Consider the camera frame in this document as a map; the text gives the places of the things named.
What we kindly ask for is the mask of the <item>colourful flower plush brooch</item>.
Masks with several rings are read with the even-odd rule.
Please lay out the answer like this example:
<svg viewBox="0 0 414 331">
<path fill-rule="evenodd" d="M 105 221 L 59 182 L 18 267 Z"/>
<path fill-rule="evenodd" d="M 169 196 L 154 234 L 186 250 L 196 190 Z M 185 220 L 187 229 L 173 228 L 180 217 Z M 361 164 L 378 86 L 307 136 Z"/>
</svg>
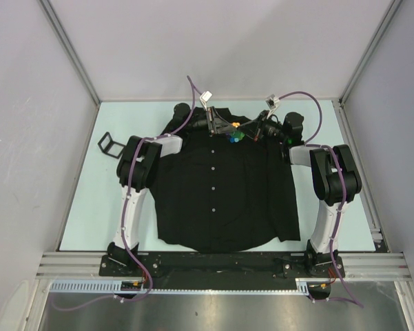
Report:
<svg viewBox="0 0 414 331">
<path fill-rule="evenodd" d="M 239 122 L 232 122 L 231 125 L 236 129 L 233 132 L 227 133 L 227 139 L 230 143 L 238 143 L 243 140 L 245 134 L 239 131 L 240 123 Z"/>
</svg>

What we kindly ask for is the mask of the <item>black button-up shirt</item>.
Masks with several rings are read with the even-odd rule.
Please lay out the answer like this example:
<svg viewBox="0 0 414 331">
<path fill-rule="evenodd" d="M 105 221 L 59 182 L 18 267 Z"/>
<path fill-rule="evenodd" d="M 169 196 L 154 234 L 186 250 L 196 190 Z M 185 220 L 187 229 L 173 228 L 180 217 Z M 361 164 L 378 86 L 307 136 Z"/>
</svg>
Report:
<svg viewBox="0 0 414 331">
<path fill-rule="evenodd" d="M 165 127 L 183 146 L 159 161 L 150 190 L 158 238 L 204 253 L 299 241 L 296 189 L 280 144 L 210 135 L 206 126 L 195 127 L 204 116 L 203 109 L 179 103 Z"/>
</svg>

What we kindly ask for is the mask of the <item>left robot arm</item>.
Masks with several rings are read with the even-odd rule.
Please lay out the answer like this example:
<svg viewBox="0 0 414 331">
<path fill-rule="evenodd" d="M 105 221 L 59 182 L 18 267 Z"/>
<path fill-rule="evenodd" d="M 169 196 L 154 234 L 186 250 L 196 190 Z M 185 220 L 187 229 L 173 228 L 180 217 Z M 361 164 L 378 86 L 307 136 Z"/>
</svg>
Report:
<svg viewBox="0 0 414 331">
<path fill-rule="evenodd" d="M 145 276 L 149 274 L 138 258 L 138 226 L 145 197 L 157 179 L 160 160 L 182 150 L 183 133 L 202 129 L 212 135 L 237 133 L 243 121 L 226 116 L 224 109 L 179 103 L 161 134 L 131 136 L 123 151 L 116 155 L 119 159 L 116 175 L 122 192 L 121 216 L 114 239 L 107 247 L 107 258 L 121 274 L 129 276 L 137 270 Z"/>
</svg>

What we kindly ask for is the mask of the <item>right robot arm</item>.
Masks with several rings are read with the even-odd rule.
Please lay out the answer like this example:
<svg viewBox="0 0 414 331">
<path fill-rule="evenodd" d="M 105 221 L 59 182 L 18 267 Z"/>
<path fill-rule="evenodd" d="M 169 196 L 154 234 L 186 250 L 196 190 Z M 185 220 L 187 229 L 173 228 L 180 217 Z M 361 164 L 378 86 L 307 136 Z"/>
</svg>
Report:
<svg viewBox="0 0 414 331">
<path fill-rule="evenodd" d="M 290 112 L 279 123 L 264 110 L 256 119 L 235 127 L 256 142 L 279 142 L 285 162 L 310 168 L 319 208 L 314 231 L 299 263 L 309 276 L 323 277 L 341 273 L 342 262 L 337 261 L 339 228 L 350 202 L 362 189 L 362 181 L 350 147 L 304 142 L 303 122 L 301 114 Z"/>
</svg>

